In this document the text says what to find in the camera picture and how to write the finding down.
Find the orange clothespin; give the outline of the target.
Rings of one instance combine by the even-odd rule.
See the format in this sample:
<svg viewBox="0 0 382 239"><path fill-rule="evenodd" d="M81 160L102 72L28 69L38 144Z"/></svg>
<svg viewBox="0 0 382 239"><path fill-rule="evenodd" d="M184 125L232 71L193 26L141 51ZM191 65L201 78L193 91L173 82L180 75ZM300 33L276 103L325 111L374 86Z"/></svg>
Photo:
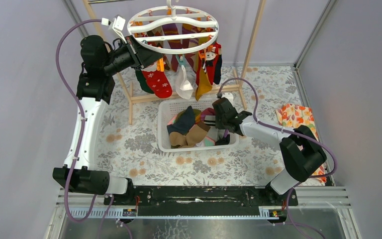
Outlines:
<svg viewBox="0 0 382 239"><path fill-rule="evenodd" d="M156 62L156 70L157 70L157 71L160 71L160 72L164 72L164 59L163 59L163 57L160 58L160 59Z"/></svg>

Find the dark green sock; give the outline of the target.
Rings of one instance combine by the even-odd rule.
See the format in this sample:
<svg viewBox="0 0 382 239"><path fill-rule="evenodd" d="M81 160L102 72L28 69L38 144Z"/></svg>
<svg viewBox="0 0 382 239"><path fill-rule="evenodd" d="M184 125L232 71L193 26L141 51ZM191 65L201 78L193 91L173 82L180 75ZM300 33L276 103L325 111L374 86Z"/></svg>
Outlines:
<svg viewBox="0 0 382 239"><path fill-rule="evenodd" d="M136 75L136 78L140 84L140 87L141 89L146 92L146 93L149 93L149 94L154 94L154 92L152 91L152 89L147 85L147 82L146 82L146 78L144 77L142 71L140 70L135 70L135 75Z"/></svg>

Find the teal clothespin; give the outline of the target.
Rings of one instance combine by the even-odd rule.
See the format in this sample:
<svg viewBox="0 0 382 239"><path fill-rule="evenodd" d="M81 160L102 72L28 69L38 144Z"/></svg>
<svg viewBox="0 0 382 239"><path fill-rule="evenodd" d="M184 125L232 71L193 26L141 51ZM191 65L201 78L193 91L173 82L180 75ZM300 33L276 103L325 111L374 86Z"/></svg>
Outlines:
<svg viewBox="0 0 382 239"><path fill-rule="evenodd" d="M185 65L183 55L175 55L175 57L181 67Z"/></svg>

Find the white round clip hanger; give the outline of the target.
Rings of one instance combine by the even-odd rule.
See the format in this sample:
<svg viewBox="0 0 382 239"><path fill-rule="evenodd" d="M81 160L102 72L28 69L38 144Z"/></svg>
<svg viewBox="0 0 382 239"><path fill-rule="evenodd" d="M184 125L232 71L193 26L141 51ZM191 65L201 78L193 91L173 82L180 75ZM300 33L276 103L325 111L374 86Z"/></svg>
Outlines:
<svg viewBox="0 0 382 239"><path fill-rule="evenodd" d="M209 13L166 1L135 14L126 29L143 47L170 55L197 53L212 45L219 23Z"/></svg>

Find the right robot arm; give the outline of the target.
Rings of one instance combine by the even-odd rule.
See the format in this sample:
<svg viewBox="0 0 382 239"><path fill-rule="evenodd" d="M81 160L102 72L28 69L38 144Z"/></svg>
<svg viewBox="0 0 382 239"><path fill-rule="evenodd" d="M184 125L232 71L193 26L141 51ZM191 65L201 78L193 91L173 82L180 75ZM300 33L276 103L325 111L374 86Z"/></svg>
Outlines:
<svg viewBox="0 0 382 239"><path fill-rule="evenodd" d="M265 197L272 205L282 202L289 189L305 182L327 159L311 129L304 125L289 128L262 123L250 112L237 112L227 98L212 106L217 129L258 139L281 151L285 169L266 186Z"/></svg>

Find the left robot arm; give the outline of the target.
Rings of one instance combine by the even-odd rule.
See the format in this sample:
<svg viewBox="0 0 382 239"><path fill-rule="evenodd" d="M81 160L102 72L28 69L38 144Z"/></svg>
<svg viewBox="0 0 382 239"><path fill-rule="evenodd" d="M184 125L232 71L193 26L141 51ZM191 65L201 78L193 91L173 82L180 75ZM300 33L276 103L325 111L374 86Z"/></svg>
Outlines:
<svg viewBox="0 0 382 239"><path fill-rule="evenodd" d="M114 194L127 205L134 200L131 180L95 168L97 137L115 86L113 75L127 68L144 69L160 60L162 54L142 46L132 36L125 39L116 49L98 35L80 42L83 62L75 93L76 128L64 165L54 168L52 177L70 192Z"/></svg>

